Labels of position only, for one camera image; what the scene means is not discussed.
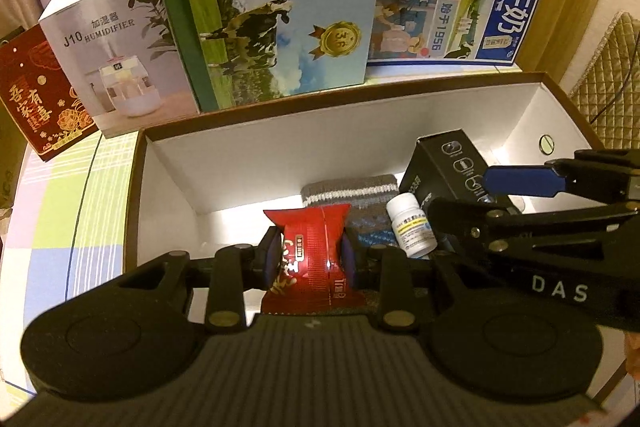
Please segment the person right hand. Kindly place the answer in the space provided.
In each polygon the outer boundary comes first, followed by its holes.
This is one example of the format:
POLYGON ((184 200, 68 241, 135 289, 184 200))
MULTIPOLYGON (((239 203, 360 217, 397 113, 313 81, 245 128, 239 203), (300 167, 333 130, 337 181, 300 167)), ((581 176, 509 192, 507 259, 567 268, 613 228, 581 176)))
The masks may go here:
POLYGON ((626 372, 635 380, 640 381, 640 334, 626 332, 624 337, 626 355, 626 372))

